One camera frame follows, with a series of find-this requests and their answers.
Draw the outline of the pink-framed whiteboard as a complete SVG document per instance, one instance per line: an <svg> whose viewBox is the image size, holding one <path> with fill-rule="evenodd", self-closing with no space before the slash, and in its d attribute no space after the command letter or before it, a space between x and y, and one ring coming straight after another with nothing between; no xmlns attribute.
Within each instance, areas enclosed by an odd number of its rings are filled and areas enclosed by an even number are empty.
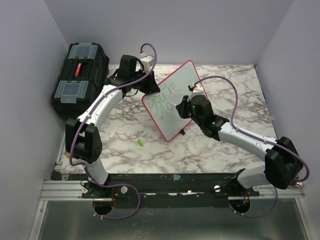
<svg viewBox="0 0 320 240"><path fill-rule="evenodd" d="M188 60L158 84L160 92L142 97L142 104L167 142L191 122L189 118L181 118L172 103L180 104L183 96L191 93L188 86L199 79L194 62Z"/></svg>

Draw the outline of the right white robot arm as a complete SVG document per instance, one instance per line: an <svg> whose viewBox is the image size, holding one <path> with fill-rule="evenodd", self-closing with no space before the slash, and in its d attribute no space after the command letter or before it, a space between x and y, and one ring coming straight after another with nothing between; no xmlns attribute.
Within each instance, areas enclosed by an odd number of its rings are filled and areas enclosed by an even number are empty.
<svg viewBox="0 0 320 240"><path fill-rule="evenodd" d="M303 168L293 142L287 137L274 139L255 133L242 133L231 122L214 113L204 95L189 98L185 95L176 107L179 116L193 120L205 136L235 145L261 159L259 167L239 170L231 179L230 191L241 196L259 185L287 189Z"/></svg>

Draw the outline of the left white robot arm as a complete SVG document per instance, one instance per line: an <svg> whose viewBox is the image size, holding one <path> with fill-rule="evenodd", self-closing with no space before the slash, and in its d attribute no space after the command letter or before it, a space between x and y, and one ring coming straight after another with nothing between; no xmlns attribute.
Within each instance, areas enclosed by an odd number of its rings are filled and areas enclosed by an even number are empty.
<svg viewBox="0 0 320 240"><path fill-rule="evenodd" d="M110 75L102 91L92 105L77 119L70 118L65 124L65 149L71 166L83 166L93 191L101 198L111 191L109 173L101 161L102 140L100 128L110 114L131 90L145 94L160 92L155 81L154 68L157 56L140 52L140 57L123 55L118 69Z"/></svg>

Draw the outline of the black plastic toolbox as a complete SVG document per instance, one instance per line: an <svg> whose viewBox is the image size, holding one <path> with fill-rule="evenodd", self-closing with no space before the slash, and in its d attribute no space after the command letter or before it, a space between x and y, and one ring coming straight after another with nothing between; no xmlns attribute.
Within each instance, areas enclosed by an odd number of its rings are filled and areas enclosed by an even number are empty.
<svg viewBox="0 0 320 240"><path fill-rule="evenodd" d="M51 105L67 121L83 114L101 93L109 73L109 57L97 43L73 43L63 61Z"/></svg>

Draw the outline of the blue tape piece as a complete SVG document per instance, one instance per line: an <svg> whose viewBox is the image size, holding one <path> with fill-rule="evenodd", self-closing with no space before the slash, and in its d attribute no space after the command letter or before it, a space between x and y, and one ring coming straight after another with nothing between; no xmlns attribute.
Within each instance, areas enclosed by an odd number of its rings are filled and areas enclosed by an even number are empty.
<svg viewBox="0 0 320 240"><path fill-rule="evenodd" d="M173 174L172 179L173 179L174 181L179 181L179 180L181 179L181 175L179 175L179 174Z"/></svg>

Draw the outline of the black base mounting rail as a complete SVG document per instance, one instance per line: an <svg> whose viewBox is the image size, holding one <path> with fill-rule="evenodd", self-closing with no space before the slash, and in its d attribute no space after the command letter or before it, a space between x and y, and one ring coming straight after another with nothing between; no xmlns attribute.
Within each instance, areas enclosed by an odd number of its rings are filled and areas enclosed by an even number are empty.
<svg viewBox="0 0 320 240"><path fill-rule="evenodd" d="M239 207L252 205L255 200L275 199L271 186L237 189L231 184L231 173L182 173L174 181L173 174L112 174L111 189L94 186L83 174L63 176L53 173L45 182L49 198L63 201L90 201L98 206L117 209L140 208L227 208L229 203Z"/></svg>

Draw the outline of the aluminium extrusion frame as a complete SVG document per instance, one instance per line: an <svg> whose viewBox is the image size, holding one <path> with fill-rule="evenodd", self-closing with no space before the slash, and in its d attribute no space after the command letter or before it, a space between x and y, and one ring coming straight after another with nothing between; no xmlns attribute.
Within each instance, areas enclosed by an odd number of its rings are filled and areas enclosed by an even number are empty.
<svg viewBox="0 0 320 240"><path fill-rule="evenodd" d="M148 118L107 119L100 130L102 162L114 180L142 189L151 180L160 187L183 184L190 178L196 186L212 187L213 179L241 167L261 162L253 155L227 143L204 136L195 123L185 135L166 141ZM85 175L65 157L61 170L44 182L40 193L43 215L31 234L38 240L311 240L303 193L297 188L274 191L260 187L250 197L249 213L240 217L230 208L220 208L217 199L186 191L164 197L144 194L141 207L117 208L114 216L94 216L92 200L82 196Z"/></svg>

